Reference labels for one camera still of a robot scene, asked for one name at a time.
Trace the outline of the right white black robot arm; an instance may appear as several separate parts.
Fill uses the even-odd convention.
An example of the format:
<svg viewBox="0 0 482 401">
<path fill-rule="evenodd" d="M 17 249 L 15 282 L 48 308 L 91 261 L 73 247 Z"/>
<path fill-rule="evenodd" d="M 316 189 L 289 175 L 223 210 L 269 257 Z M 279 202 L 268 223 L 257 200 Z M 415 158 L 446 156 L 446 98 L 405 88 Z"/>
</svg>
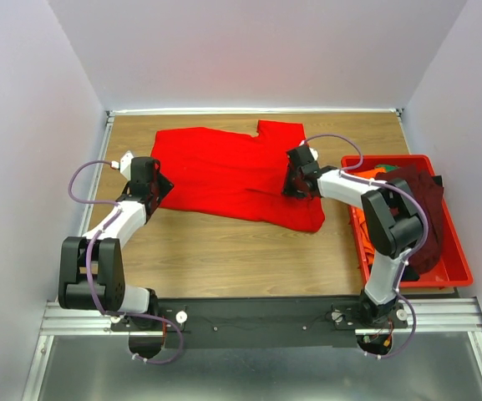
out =
<svg viewBox="0 0 482 401">
<path fill-rule="evenodd" d="M 297 199 L 328 198 L 365 215 L 374 247 L 371 273 L 353 307 L 353 319 L 376 327 L 396 311 L 399 284 L 410 257 L 426 242 L 428 219 L 406 180 L 389 182 L 321 167 L 316 152 L 303 143 L 287 151 L 282 194 Z"/>
</svg>

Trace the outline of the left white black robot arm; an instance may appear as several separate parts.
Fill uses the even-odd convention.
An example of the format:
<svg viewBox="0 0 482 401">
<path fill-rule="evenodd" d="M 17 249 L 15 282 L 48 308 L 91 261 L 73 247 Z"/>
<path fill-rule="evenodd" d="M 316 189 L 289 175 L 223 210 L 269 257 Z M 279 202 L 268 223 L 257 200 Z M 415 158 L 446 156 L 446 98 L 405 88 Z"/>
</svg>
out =
<svg viewBox="0 0 482 401">
<path fill-rule="evenodd" d="M 73 193 L 79 173 L 92 165 L 108 165 L 126 179 L 116 200 L 85 200 Z M 69 236 L 63 241 L 58 277 L 60 307 L 129 315 L 141 330 L 151 329 L 158 322 L 155 291 L 125 282 L 122 250 L 173 189 L 174 184 L 161 172 L 159 160 L 129 151 L 118 161 L 93 160 L 73 173 L 68 183 L 68 195 L 73 201 L 109 205 L 112 210 L 82 236 Z"/>
</svg>

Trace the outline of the red t shirt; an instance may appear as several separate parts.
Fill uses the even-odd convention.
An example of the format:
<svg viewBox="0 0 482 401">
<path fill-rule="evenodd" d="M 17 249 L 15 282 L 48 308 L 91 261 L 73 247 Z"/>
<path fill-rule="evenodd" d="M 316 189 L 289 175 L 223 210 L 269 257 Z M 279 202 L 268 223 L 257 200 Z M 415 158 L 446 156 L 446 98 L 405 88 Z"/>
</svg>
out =
<svg viewBox="0 0 482 401">
<path fill-rule="evenodd" d="M 314 233 L 325 221 L 318 198 L 282 194 L 287 151 L 305 138 L 302 124 L 261 120 L 250 136 L 205 127 L 157 131 L 151 150 L 174 185 L 161 205 Z"/>
</svg>

